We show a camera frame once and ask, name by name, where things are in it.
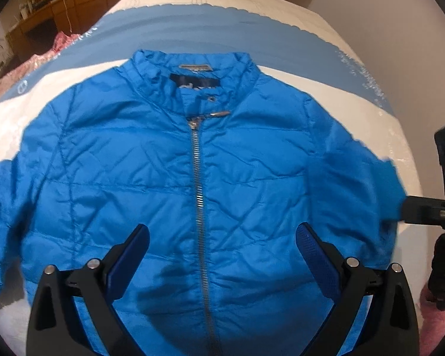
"blue jacket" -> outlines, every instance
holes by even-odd
[[[144,223],[150,248],[114,306],[148,356],[298,356],[331,302],[295,229],[385,267],[381,222],[403,197],[391,162],[248,54],[138,51],[48,103],[0,162],[0,288],[18,253],[31,300],[46,265],[81,267]]]

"zipper pull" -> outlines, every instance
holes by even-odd
[[[228,116],[231,112],[230,111],[219,111],[219,112],[212,112],[208,115],[208,117],[224,117]]]
[[[190,126],[191,130],[196,131],[199,128],[202,120],[203,119],[200,116],[193,117],[188,121],[188,125]]]

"screw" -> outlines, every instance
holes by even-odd
[[[354,257],[349,257],[346,260],[346,263],[348,264],[348,266],[350,268],[357,268],[359,266],[359,261],[357,260],[357,258],[354,258]]]
[[[400,273],[402,271],[402,266],[400,266],[398,263],[393,263],[390,267],[396,273]]]
[[[52,274],[55,271],[55,266],[54,265],[48,265],[45,268],[45,273],[46,274]]]
[[[92,260],[89,260],[89,262],[87,263],[87,267],[89,269],[95,269],[97,268],[99,265],[101,265],[101,261],[98,260],[97,258],[93,258]]]

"pink towel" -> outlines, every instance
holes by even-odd
[[[432,294],[425,285],[420,294],[420,312],[424,319],[420,330],[420,356],[430,355],[445,335],[445,311],[438,310],[429,300]]]
[[[63,32],[56,35],[52,48],[42,55],[33,55],[30,59],[25,61],[13,71],[7,73],[0,79],[0,97],[7,92],[17,81],[24,78],[27,74],[37,69],[40,65],[47,63],[54,58],[56,54],[62,51],[67,46],[71,45],[74,40],[79,37],[78,34],[71,34],[66,36]]]

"blue painted stripe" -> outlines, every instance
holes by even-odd
[[[19,82],[2,100],[48,73],[127,59],[137,49],[166,53],[247,52],[257,65],[302,76],[392,109],[366,69],[315,34],[269,17],[212,5],[156,5],[104,16],[81,41]]]

